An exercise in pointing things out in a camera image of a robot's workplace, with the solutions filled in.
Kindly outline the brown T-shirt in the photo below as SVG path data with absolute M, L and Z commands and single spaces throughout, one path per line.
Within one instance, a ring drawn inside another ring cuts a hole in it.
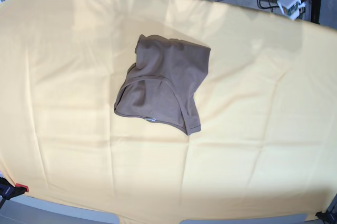
M 208 75 L 210 52 L 185 40 L 140 35 L 136 62 L 116 96 L 115 114 L 170 125 L 188 136 L 199 132 L 194 94 Z

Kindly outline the yellow tablecloth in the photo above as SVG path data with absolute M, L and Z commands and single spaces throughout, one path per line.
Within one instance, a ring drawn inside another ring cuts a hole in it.
M 141 35 L 211 49 L 200 132 L 114 113 Z M 1 3 L 1 173 L 122 223 L 313 218 L 336 195 L 336 31 L 205 0 Z

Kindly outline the red black clamp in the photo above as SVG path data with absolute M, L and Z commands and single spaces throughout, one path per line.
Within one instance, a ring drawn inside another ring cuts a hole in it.
M 5 178 L 1 177 L 1 204 L 0 208 L 3 206 L 5 201 L 11 200 L 14 197 L 23 195 L 29 192 L 28 186 L 15 184 L 14 186 Z

